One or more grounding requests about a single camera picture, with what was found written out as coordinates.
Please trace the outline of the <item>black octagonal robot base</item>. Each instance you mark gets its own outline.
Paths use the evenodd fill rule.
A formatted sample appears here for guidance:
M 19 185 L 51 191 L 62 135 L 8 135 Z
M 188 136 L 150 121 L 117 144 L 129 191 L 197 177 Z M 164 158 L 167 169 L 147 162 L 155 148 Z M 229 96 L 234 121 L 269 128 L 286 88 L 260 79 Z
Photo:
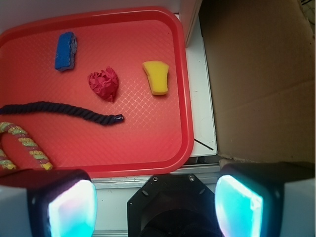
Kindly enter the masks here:
M 193 174 L 152 176 L 127 202 L 130 237 L 221 237 L 215 195 Z

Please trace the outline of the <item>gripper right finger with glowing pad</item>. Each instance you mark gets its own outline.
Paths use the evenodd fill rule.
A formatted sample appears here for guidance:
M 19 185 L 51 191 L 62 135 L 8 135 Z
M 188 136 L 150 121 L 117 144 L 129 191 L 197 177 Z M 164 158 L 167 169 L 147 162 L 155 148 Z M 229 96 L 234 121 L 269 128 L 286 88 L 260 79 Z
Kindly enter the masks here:
M 229 163 L 220 171 L 215 209 L 225 237 L 314 237 L 315 164 Z

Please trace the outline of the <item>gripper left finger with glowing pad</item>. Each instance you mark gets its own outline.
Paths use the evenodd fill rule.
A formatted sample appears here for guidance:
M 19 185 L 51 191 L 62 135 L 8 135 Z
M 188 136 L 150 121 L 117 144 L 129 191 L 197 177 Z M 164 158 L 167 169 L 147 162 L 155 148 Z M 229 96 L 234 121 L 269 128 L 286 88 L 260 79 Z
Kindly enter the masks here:
M 80 169 L 0 173 L 2 237 L 91 237 L 96 188 Z

